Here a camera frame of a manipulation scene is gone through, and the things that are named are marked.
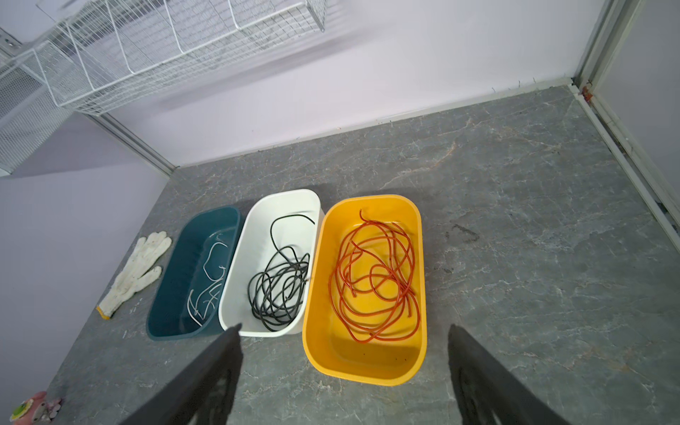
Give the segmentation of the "white plastic bin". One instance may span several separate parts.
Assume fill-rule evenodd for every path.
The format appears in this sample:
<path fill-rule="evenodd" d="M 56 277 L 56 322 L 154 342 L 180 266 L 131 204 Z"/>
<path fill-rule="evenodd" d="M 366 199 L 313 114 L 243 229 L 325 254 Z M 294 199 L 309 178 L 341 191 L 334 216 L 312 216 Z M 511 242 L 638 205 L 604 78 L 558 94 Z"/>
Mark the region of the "white plastic bin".
<path fill-rule="evenodd" d="M 310 189 L 259 200 L 246 216 L 218 308 L 221 327 L 278 338 L 302 331 L 324 212 Z"/>

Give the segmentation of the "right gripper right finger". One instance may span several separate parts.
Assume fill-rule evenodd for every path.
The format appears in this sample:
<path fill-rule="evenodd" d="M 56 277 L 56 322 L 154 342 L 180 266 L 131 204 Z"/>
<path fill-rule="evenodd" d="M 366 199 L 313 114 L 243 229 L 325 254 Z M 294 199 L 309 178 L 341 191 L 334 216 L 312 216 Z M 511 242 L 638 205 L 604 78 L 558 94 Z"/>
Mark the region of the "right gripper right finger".
<path fill-rule="evenodd" d="M 449 368 L 464 424 L 565 424 L 463 327 L 448 332 Z"/>

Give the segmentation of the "small white mesh basket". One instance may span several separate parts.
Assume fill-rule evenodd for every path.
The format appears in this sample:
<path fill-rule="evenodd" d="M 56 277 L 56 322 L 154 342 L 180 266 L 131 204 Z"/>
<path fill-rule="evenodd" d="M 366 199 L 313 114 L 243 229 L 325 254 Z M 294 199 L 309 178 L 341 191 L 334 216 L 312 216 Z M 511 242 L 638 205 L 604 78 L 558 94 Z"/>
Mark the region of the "small white mesh basket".
<path fill-rule="evenodd" d="M 13 174 L 71 112 L 55 105 L 34 51 L 1 66 L 1 175 Z"/>

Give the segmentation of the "white knit glove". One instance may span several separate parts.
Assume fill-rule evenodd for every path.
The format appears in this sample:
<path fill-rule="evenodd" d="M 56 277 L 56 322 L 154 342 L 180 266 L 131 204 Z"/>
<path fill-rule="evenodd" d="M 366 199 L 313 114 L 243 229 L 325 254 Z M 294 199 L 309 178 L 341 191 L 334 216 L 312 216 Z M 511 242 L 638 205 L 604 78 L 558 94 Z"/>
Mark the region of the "white knit glove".
<path fill-rule="evenodd" d="M 153 232 L 137 240 L 122 271 L 97 305 L 97 312 L 104 320 L 110 320 L 123 303 L 159 279 L 162 267 L 155 263 L 171 244 L 166 231 Z"/>

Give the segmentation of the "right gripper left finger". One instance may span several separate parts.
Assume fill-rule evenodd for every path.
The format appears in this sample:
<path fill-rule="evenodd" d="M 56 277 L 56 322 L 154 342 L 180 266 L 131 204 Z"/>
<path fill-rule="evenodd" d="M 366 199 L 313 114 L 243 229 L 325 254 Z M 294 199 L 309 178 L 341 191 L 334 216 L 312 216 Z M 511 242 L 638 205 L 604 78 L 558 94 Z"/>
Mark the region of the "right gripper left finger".
<path fill-rule="evenodd" d="M 226 424 L 244 354 L 237 324 L 225 330 L 125 424 Z"/>

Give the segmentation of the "yellow plastic bin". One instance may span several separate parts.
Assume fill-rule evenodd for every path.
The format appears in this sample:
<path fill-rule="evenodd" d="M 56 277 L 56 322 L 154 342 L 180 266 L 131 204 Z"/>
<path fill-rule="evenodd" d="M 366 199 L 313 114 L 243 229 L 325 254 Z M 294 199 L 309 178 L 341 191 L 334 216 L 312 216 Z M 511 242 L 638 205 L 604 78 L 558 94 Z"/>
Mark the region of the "yellow plastic bin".
<path fill-rule="evenodd" d="M 400 195 L 345 199 L 329 209 L 316 246 L 303 327 L 324 375 L 397 386 L 428 345 L 423 223 Z"/>

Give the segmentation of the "teal plastic bin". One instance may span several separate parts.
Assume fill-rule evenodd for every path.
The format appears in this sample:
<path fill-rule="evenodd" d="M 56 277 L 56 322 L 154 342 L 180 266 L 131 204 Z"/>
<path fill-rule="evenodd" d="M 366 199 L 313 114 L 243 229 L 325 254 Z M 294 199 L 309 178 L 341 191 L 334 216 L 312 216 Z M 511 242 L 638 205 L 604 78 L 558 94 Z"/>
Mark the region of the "teal plastic bin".
<path fill-rule="evenodd" d="M 233 206 L 202 212 L 180 233 L 147 318 L 154 341 L 210 336 L 244 219 Z"/>

